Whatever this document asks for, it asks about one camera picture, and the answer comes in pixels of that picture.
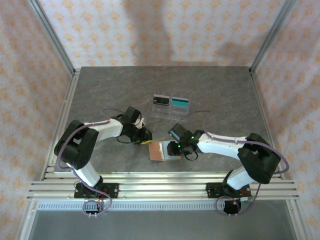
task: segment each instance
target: floral wallpaper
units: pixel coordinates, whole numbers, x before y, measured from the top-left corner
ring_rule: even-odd
[[[320,239],[320,5],[298,0],[257,71],[263,107]]]
[[[250,66],[285,0],[40,0],[75,68]]]
[[[70,76],[26,0],[0,1],[0,239],[14,237]]]

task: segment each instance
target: metal extrusion profile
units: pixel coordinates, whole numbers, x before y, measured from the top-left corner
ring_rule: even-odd
[[[67,69],[70,75],[73,75],[75,72],[75,68],[69,59],[66,50],[64,49],[63,45],[61,44],[54,28],[50,24],[48,17],[41,7],[41,4],[38,0],[28,0],[32,10],[34,11],[35,15],[37,16],[38,20],[40,21],[40,24],[43,27],[43,30],[45,34],[48,36],[50,42],[52,43],[53,48],[61,58],[63,65]]]
[[[226,173],[212,172],[114,172],[101,174],[106,183],[119,183],[114,201],[207,201],[206,183],[222,182]],[[74,183],[70,172],[47,172],[44,181],[34,181],[27,195],[33,201],[83,201],[74,199]],[[256,193],[258,184],[250,185]],[[296,200],[298,191],[293,180],[272,178],[261,185],[257,200]]]
[[[297,0],[286,0],[276,17],[268,35],[266,36],[258,54],[256,55],[251,67],[249,68],[250,73],[254,73],[261,61],[264,59],[265,55],[267,54],[268,49],[270,48],[271,44],[276,39],[281,27],[285,23],[289,13],[291,12],[292,8],[294,7]]]

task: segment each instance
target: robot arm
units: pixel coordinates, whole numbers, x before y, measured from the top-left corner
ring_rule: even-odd
[[[133,107],[128,107],[124,114],[112,117],[107,124],[99,123],[101,122],[96,122],[92,127],[86,127],[77,132],[67,143],[61,155],[62,161],[72,167],[86,184],[98,190],[103,179],[90,163],[96,142],[119,136],[129,137],[134,144],[144,144],[152,140],[152,133],[145,127],[140,111]],[[56,144],[54,154],[57,156],[67,138],[86,124],[73,120]]]
[[[271,150],[246,143],[251,141],[268,144],[256,133],[251,133],[248,137],[218,136],[209,133],[209,137],[202,130],[192,133],[177,123],[170,129],[169,134],[175,139],[167,146],[169,155],[214,153],[241,161],[243,166],[230,171],[224,179],[223,191],[231,197],[236,190],[254,181],[268,184],[280,162],[280,157]]]

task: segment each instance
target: marble-patterned surface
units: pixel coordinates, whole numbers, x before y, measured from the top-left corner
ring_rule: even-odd
[[[74,93],[68,122],[97,122],[103,108],[137,108],[146,118],[154,141],[170,140],[168,130],[177,121],[152,117],[153,94],[174,94],[190,100],[190,111],[211,110],[207,129],[218,135],[248,136],[267,131],[247,67],[122,66],[83,67]],[[190,116],[183,125],[203,129],[207,113]],[[226,172],[241,166],[233,158],[201,154],[196,161],[151,161],[147,145],[123,144],[115,138],[98,142],[91,162],[103,172]]]

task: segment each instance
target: purple cable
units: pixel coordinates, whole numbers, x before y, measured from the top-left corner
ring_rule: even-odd
[[[216,212],[217,212],[218,214],[223,215],[223,216],[226,216],[226,217],[231,217],[231,216],[232,216],[232,217],[236,217],[236,216],[245,214],[245,213],[248,212],[249,209],[251,209],[252,206],[254,205],[254,203],[255,203],[255,201],[256,201],[256,198],[257,198],[257,196],[258,196],[258,192],[259,192],[259,190],[260,190],[260,187],[261,187],[261,183],[259,183],[258,188],[256,189],[255,195],[254,195],[254,197],[253,197],[253,201],[250,203],[250,205],[249,205],[243,212],[240,212],[240,213],[237,213],[237,214],[227,214],[227,213],[225,213],[225,212],[222,212],[222,211],[218,210],[218,201],[219,201],[220,199],[224,199],[224,198],[232,199],[233,202],[234,202],[234,203],[236,204],[236,206],[238,207],[238,210],[240,210],[237,201],[236,201],[233,197],[231,197],[231,196],[220,196],[220,197],[218,197],[218,198],[216,199],[216,201],[214,202],[214,207],[215,207]]]
[[[109,194],[105,193],[104,191],[100,191],[100,190],[97,190],[95,188],[93,188],[92,186],[89,186],[86,182],[84,182],[81,177],[79,177],[79,175],[76,173],[75,169],[72,169],[71,172],[79,179],[79,182],[82,183],[87,189],[90,189],[91,191],[93,192],[96,192],[96,193],[99,193],[99,194],[102,194],[104,196],[106,196],[108,199],[110,199],[110,202],[108,204],[107,207],[103,208],[103,205],[102,203],[100,203],[99,201],[95,201],[95,200],[89,200],[89,201],[86,201],[83,205],[82,205],[82,212],[87,215],[87,216],[91,216],[91,213],[87,213],[86,210],[85,210],[85,206],[86,204],[88,203],[96,203],[96,204],[99,204],[99,206],[101,207],[101,211],[98,212],[98,213],[95,213],[94,215],[97,217],[99,216],[100,214],[103,214],[105,213],[112,205],[112,198],[109,196]]]
[[[102,110],[100,111],[100,114],[103,115],[103,111],[106,111],[106,110],[114,110],[114,111],[118,111],[118,112],[120,112],[120,113],[123,113],[122,111],[117,110],[117,109],[115,109],[115,108],[104,108],[104,109],[102,109]],[[92,203],[92,202],[97,203],[97,204],[101,207],[101,209],[102,209],[102,211],[94,214],[95,216],[98,216],[98,215],[104,213],[105,211],[107,211],[107,210],[111,207],[111,205],[112,205],[112,198],[111,198],[108,194],[106,194],[105,192],[100,191],[100,190],[97,190],[97,189],[89,186],[86,182],[84,182],[84,181],[81,179],[81,177],[76,173],[76,171],[75,171],[75,169],[74,169],[73,167],[69,167],[69,166],[63,167],[63,166],[61,166],[61,164],[60,164],[60,163],[61,163],[61,156],[62,156],[62,153],[64,152],[64,150],[66,149],[68,143],[70,142],[70,140],[71,140],[79,131],[81,131],[82,129],[90,128],[90,127],[94,127],[94,126],[107,125],[107,124],[109,124],[109,123],[110,123],[110,120],[108,119],[108,120],[102,121],[102,122],[88,123],[88,124],[85,124],[85,125],[77,128],[77,129],[76,129],[73,133],[71,133],[70,136],[66,139],[66,141],[65,141],[65,143],[62,145],[62,147],[61,147],[61,149],[60,149],[60,151],[59,151],[59,154],[58,154],[58,156],[57,156],[57,159],[56,159],[56,161],[57,161],[57,166],[58,166],[59,169],[71,169],[71,172],[79,179],[79,182],[82,183],[86,188],[90,189],[90,190],[93,191],[93,192],[102,194],[102,195],[104,195],[104,196],[106,196],[107,198],[110,199],[110,203],[109,203],[109,205],[108,205],[106,208],[103,208],[103,205],[102,205],[100,202],[98,202],[98,201],[95,201],[95,200],[86,201],[86,202],[83,204],[83,206],[82,206],[82,211],[83,211],[84,214],[88,215],[89,217],[91,216],[91,213],[87,213],[87,212],[86,212],[86,210],[85,210],[85,205],[86,205],[86,204]]]
[[[268,144],[265,144],[265,143],[262,143],[262,142],[257,142],[257,141],[234,141],[234,140],[228,140],[228,139],[221,139],[221,138],[218,138],[218,137],[213,137],[211,136],[207,129],[206,129],[206,124],[207,124],[207,120],[209,119],[209,117],[211,116],[211,113],[206,117],[206,119],[204,120],[204,123],[203,123],[203,129],[204,129],[204,132],[205,134],[212,140],[216,140],[218,142],[222,142],[222,143],[228,143],[228,144],[251,144],[251,145],[259,145],[259,146],[262,146],[264,148],[267,148],[269,150],[271,150],[272,152],[274,152],[276,155],[278,155],[283,161],[284,161],[284,164],[285,164],[285,169],[282,170],[282,171],[277,171],[275,172],[274,174],[283,174],[283,173],[286,173],[290,166],[289,166],[289,163],[288,161],[286,160],[285,156],[279,152],[278,150],[274,149],[272,146],[268,145]],[[261,183],[259,183],[259,186],[255,192],[255,195],[254,195],[254,198],[253,198],[253,201],[250,203],[249,207],[247,207],[247,209],[245,209],[243,212],[241,213],[238,213],[238,214],[227,214],[227,213],[222,213],[221,211],[218,210],[218,201],[222,198],[231,198],[233,200],[233,202],[235,202],[238,206],[238,203],[237,201],[233,198],[233,197],[230,197],[230,196],[220,196],[216,199],[215,203],[214,203],[214,206],[215,206],[215,209],[216,211],[223,215],[223,216],[238,216],[238,215],[243,215],[245,214],[250,208],[252,208],[252,206],[254,205],[255,201],[256,201],[256,198],[258,196],[258,192],[260,190],[260,187],[261,187]]]
[[[265,143],[262,143],[262,142],[258,142],[258,141],[241,141],[241,140],[240,141],[234,141],[234,140],[221,139],[221,138],[218,138],[218,137],[211,136],[208,133],[207,128],[206,128],[207,120],[209,119],[210,116],[211,116],[211,114],[209,114],[209,116],[206,117],[206,119],[204,120],[204,123],[203,123],[204,132],[210,139],[216,140],[216,141],[222,142],[222,143],[227,143],[227,144],[251,144],[251,145],[262,146],[262,147],[264,147],[266,149],[269,149],[272,152],[274,152],[276,155],[278,155],[284,161],[285,169],[282,170],[282,171],[276,171],[274,174],[283,174],[283,173],[286,173],[289,170],[290,166],[289,166],[289,163],[286,160],[285,156],[281,152],[279,152],[278,150],[274,149],[272,146],[270,146],[268,144],[265,144]]]

